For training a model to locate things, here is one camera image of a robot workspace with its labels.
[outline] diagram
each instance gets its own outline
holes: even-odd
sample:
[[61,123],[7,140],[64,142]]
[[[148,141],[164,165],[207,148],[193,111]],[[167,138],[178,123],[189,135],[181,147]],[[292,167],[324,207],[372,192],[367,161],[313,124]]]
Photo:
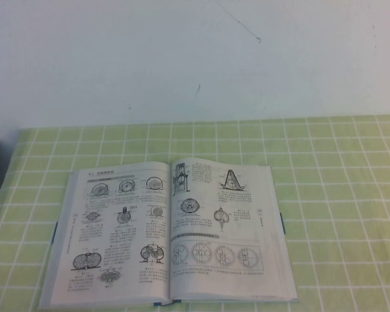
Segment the diagram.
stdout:
[[185,170],[185,163],[177,164],[175,168],[174,177],[174,195],[178,192],[189,192],[188,189],[188,175]]
[[124,180],[118,185],[118,190],[123,193],[131,192],[135,190],[136,183],[133,180]]
[[101,274],[99,278],[101,281],[108,283],[106,287],[111,287],[111,283],[113,281],[118,280],[120,276],[121,276],[120,272],[116,271],[113,268],[108,268],[104,273]]
[[193,198],[187,198],[181,203],[181,210],[184,213],[195,213],[199,208],[199,203]]
[[226,245],[220,245],[215,250],[215,259],[220,263],[221,267],[226,268],[234,263],[234,251]]
[[174,265],[180,265],[184,263],[189,256],[189,250],[188,247],[186,247],[183,244],[177,244],[174,247],[173,254],[172,254],[172,262]]
[[160,206],[153,206],[150,209],[150,215],[156,216],[156,217],[161,217],[163,215],[163,209]]
[[203,242],[197,242],[191,249],[191,255],[192,258],[199,264],[199,263],[207,263],[212,258],[212,251],[210,247],[203,243]]
[[241,248],[237,254],[237,259],[244,268],[253,268],[259,263],[260,257],[250,248]]
[[162,182],[162,179],[159,177],[150,177],[146,181],[146,186],[151,190],[162,190],[163,189],[163,182]]
[[229,222],[229,215],[220,207],[214,212],[214,219],[221,224],[221,232],[223,232],[224,223]]
[[91,190],[91,196],[103,196],[109,194],[109,186],[104,183],[99,183]]
[[224,184],[221,183],[221,186],[223,189],[226,190],[244,190],[246,186],[240,186],[239,181],[237,180],[237,177],[234,174],[233,170],[228,170],[226,182]]
[[98,217],[101,216],[99,213],[96,213],[95,211],[92,212],[92,213],[88,213],[85,218],[88,220],[88,221],[96,221],[98,219]]
[[74,270],[87,270],[89,268],[99,268],[99,263],[101,262],[101,255],[97,252],[88,252],[78,255],[73,260],[73,269]]
[[123,211],[118,213],[117,221],[120,224],[126,224],[131,219],[131,214],[127,211],[127,207],[123,207]]
[[142,248],[140,255],[143,258],[141,262],[162,263],[161,260],[164,257],[163,249],[156,244],[149,244]]

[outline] tablecloth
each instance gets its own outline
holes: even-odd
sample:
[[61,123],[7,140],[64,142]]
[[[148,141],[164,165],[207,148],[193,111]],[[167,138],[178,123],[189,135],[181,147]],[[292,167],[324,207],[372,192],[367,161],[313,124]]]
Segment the tablecloth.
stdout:
[[109,311],[390,311],[390,115],[25,129],[0,190],[0,311],[35,311],[69,172],[200,157],[272,166],[298,303]]

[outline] mechanical illustration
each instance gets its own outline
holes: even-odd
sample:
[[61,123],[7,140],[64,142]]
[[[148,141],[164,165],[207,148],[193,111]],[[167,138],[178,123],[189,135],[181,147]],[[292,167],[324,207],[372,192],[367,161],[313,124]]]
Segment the mechanical illustration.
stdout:
[[105,283],[108,283],[108,287],[111,286],[111,283],[113,281],[116,281],[120,278],[121,274],[120,272],[116,271],[113,268],[107,269],[104,273],[101,274],[99,277],[101,281],[104,281]]
[[73,269],[74,270],[87,270],[89,268],[99,268],[99,263],[101,262],[101,255],[97,252],[88,252],[78,255],[73,260]]
[[237,254],[237,259],[244,268],[253,268],[259,263],[260,257],[250,248],[241,248]]
[[223,189],[226,190],[244,190],[246,186],[240,186],[237,177],[234,174],[233,170],[228,170],[226,182],[224,184],[221,183]]
[[88,220],[88,221],[95,221],[97,220],[97,218],[101,216],[99,213],[96,213],[95,211],[92,212],[92,213],[88,213],[85,218]]
[[174,265],[180,265],[188,259],[189,250],[184,244],[175,245],[172,252],[172,262]]
[[120,224],[126,224],[131,219],[131,214],[127,211],[127,207],[123,207],[123,211],[118,213],[117,221]]
[[214,212],[214,219],[221,224],[221,231],[223,231],[224,223],[229,222],[229,215],[220,207]]
[[118,185],[118,190],[120,192],[131,192],[132,190],[135,190],[136,183],[133,180],[127,179],[124,180]]
[[190,251],[192,258],[197,263],[207,263],[213,257],[210,247],[203,242],[197,242]]
[[185,163],[176,165],[175,177],[174,177],[174,195],[178,192],[189,192],[188,189],[188,175],[185,171]]
[[142,248],[140,255],[143,258],[141,262],[162,263],[161,260],[164,257],[163,249],[156,244],[149,244]]
[[146,181],[146,186],[151,190],[162,190],[163,182],[159,177],[150,177]]
[[109,194],[109,186],[104,183],[99,183],[91,190],[91,196],[102,196]]
[[152,216],[156,216],[156,217],[160,217],[163,215],[163,209],[162,207],[160,206],[153,206],[151,209],[150,209],[150,214]]
[[187,198],[182,201],[181,210],[184,213],[195,213],[200,208],[199,203],[193,198]]
[[234,251],[226,246],[220,245],[215,250],[215,259],[220,263],[221,267],[226,268],[234,263]]

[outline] table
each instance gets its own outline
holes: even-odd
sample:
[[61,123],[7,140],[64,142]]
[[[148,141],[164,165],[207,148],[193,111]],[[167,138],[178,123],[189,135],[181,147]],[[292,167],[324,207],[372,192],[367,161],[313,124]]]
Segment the table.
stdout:
[[70,171],[183,156],[272,166],[300,302],[162,310],[390,311],[390,115],[23,130],[0,191],[0,311],[36,309]]

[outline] circular diagram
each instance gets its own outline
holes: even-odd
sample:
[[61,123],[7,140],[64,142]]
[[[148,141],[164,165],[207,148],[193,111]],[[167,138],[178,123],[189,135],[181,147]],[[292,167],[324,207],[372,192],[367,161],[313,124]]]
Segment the circular diagram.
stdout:
[[161,216],[163,214],[163,209],[162,207],[160,206],[153,206],[151,209],[150,209],[150,213],[153,215],[153,216]]
[[73,260],[73,267],[77,270],[84,270],[86,268],[96,268],[101,262],[101,255],[97,252],[94,253],[83,253],[78,255]]
[[181,210],[184,213],[195,213],[199,208],[199,203],[192,198],[185,199],[181,204]]
[[203,242],[197,242],[191,249],[192,258],[197,263],[207,263],[212,258],[212,251],[210,247]]
[[135,190],[136,183],[133,180],[124,180],[118,186],[118,189],[122,192],[130,192]]
[[127,207],[123,207],[123,211],[118,213],[117,221],[118,223],[124,224],[128,223],[131,219],[131,214],[129,211],[127,211]]
[[102,275],[100,276],[100,280],[104,281],[106,283],[111,283],[112,281],[116,281],[120,278],[120,272],[116,271],[113,268],[107,269]]
[[150,262],[163,263],[161,260],[164,257],[163,249],[156,244],[150,244],[142,248],[140,255],[143,258],[141,262],[149,262],[149,258],[152,257]]
[[214,219],[221,224],[221,231],[224,227],[224,223],[229,222],[228,214],[224,210],[222,210],[221,207],[219,208],[219,210],[214,212]]
[[91,193],[94,196],[107,195],[109,193],[109,186],[104,183],[97,184],[92,188]]
[[162,190],[163,182],[159,177],[150,177],[146,181],[146,186],[149,187],[149,189],[151,190]]
[[88,219],[89,221],[95,221],[97,218],[101,216],[99,213],[96,213],[95,211],[92,213],[89,213],[85,218]]
[[220,263],[221,267],[228,267],[233,264],[235,254],[231,248],[220,245],[215,250],[215,259]]
[[180,265],[188,259],[188,256],[188,247],[182,244],[175,245],[173,250],[172,262],[174,263],[174,265]]
[[244,266],[244,268],[252,268],[259,263],[259,255],[250,248],[242,248],[238,254],[237,259]]

